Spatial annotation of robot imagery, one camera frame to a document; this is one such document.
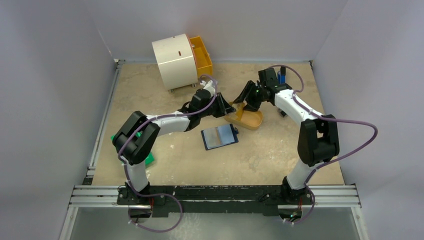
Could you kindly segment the card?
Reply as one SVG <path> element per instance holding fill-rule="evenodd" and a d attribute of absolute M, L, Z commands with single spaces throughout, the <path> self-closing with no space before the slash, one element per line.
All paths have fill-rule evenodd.
<path fill-rule="evenodd" d="M 235 109 L 235 112 L 233 112 L 231 118 L 234 119 L 235 121 L 240 121 L 243 116 L 245 103 L 244 102 L 233 103 L 232 107 Z"/>

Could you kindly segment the orange oval tray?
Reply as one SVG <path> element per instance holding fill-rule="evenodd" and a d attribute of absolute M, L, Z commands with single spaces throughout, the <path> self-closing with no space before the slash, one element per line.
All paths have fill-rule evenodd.
<path fill-rule="evenodd" d="M 233 112 L 224 116 L 224 119 L 234 125 L 249 129 L 257 130 L 263 122 L 264 115 L 259 111 L 248 111 L 243 109 L 243 115 L 240 121 L 232 119 Z"/>

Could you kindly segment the blue leather card holder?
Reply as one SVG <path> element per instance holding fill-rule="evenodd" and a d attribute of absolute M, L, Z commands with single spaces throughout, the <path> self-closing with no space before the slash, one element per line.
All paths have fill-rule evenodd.
<path fill-rule="evenodd" d="M 201 132 L 206 151 L 232 145 L 239 142 L 239 130 L 232 123 L 207 128 Z"/>

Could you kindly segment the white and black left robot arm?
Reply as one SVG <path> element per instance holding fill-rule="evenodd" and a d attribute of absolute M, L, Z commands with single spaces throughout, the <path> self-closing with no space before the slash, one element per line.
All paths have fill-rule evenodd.
<path fill-rule="evenodd" d="M 112 138 L 112 145 L 118 159 L 124 165 L 126 187 L 129 197 L 138 205 L 149 199 L 149 181 L 146 176 L 145 160 L 151 152 L 157 137 L 174 132 L 187 132 L 200 124 L 204 117 L 220 118 L 236 112 L 217 92 L 198 89 L 191 100 L 176 112 L 165 115 L 145 115 L 133 112 Z"/>

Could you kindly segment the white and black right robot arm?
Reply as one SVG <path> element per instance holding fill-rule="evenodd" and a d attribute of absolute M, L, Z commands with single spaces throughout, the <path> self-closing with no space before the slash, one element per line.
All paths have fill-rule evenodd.
<path fill-rule="evenodd" d="M 244 103 L 243 110 L 257 112 L 263 102 L 269 102 L 299 124 L 299 160 L 280 187 L 282 200 L 292 204 L 306 193 L 311 173 L 339 154 L 337 123 L 333 115 L 323 115 L 297 99 L 295 90 L 287 83 L 280 83 L 273 68 L 260 70 L 258 76 L 257 82 L 246 83 L 234 103 Z"/>

